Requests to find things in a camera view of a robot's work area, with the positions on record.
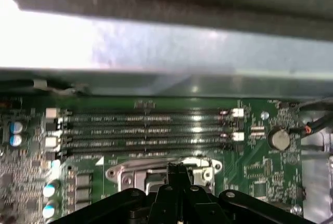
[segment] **motherboard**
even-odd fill
[[[273,99],[0,97],[0,223],[51,223],[127,188],[157,192],[169,162],[303,215],[300,136]]]

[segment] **dimm slot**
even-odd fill
[[[206,144],[206,143],[222,143],[222,138],[160,138],[160,139],[91,139],[78,140],[74,142],[64,143],[62,148],[89,148],[89,147],[107,147],[107,146],[134,146],[134,145],[164,145],[164,144]]]
[[[107,114],[101,115],[98,113],[94,114],[75,114],[73,116],[65,117],[64,121],[68,123],[74,122],[115,122],[115,121],[126,121],[126,122],[174,122],[174,121],[189,121],[189,122],[198,122],[198,121],[221,121],[225,117],[215,114],[149,114],[149,115],[133,115],[133,114]]]
[[[228,114],[230,109],[203,109],[203,108],[191,108],[191,109],[101,109],[101,108],[90,108],[90,109],[64,109],[67,115],[70,116],[84,116],[84,115],[101,115],[101,114],[219,114],[224,112]]]
[[[153,152],[153,151],[170,151],[170,150],[201,150],[201,149],[228,149],[231,150],[231,143],[205,143],[205,144],[162,144],[162,145],[137,145],[137,146],[111,146],[111,147],[91,147],[91,148],[67,148],[67,154],[76,153],[106,153],[106,152]]]
[[[116,135],[116,134],[150,134],[150,133],[206,133],[214,131],[229,131],[229,128],[219,125],[179,125],[179,126],[84,126],[81,128],[67,129],[64,135]]]
[[[200,125],[219,125],[232,126],[235,123],[231,121],[200,121],[200,122],[189,122],[189,121],[114,121],[114,122],[68,122],[67,128],[79,128],[85,126],[98,127],[98,126],[169,126],[169,125],[191,125],[193,127]]]
[[[220,137],[221,132],[209,132],[209,133],[136,133],[136,134],[100,134],[100,135],[87,135],[87,134],[76,134],[76,135],[64,135],[65,139],[71,140],[82,140],[82,139],[114,139],[114,138],[167,138],[167,137]]]

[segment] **screw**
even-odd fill
[[[123,182],[124,182],[124,184],[126,184],[126,185],[131,185],[131,183],[132,183],[132,179],[131,179],[130,177],[125,177],[125,178],[123,179]]]
[[[234,198],[236,196],[233,192],[226,192],[225,195],[229,198]]]
[[[139,194],[139,192],[137,192],[137,191],[133,191],[132,193],[131,193],[131,196],[139,196],[140,194]]]
[[[262,120],[267,120],[270,117],[270,114],[267,111],[263,111],[260,117]]]
[[[192,187],[190,187],[189,189],[191,189],[192,191],[198,191],[198,190],[199,190],[199,188],[196,187],[196,186],[192,186]]]

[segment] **green circuit board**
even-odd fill
[[[297,126],[279,100],[3,96],[1,106],[0,169],[2,178],[11,177],[3,182],[9,190],[1,193],[13,203],[18,223],[45,223],[117,193],[118,184],[106,178],[109,168],[162,157],[220,161],[215,195],[235,189],[303,206],[300,137],[290,134],[287,144],[267,140],[276,129]],[[22,133],[14,135],[13,123],[22,123]],[[78,176],[89,180],[79,189]],[[54,177],[56,192],[45,197]],[[45,217],[52,201],[55,214]]]

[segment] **white capacitor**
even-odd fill
[[[13,134],[20,134],[21,132],[26,130],[26,125],[22,122],[16,121],[10,124],[9,129]]]
[[[22,144],[22,136],[21,135],[13,135],[9,138],[9,143],[13,147],[18,147]]]
[[[49,201],[46,206],[43,208],[42,216],[45,219],[52,218],[58,208],[58,203],[55,200]]]
[[[44,197],[51,197],[55,194],[56,190],[59,187],[59,181],[58,180],[52,180],[50,181],[45,187],[43,188],[43,196]]]

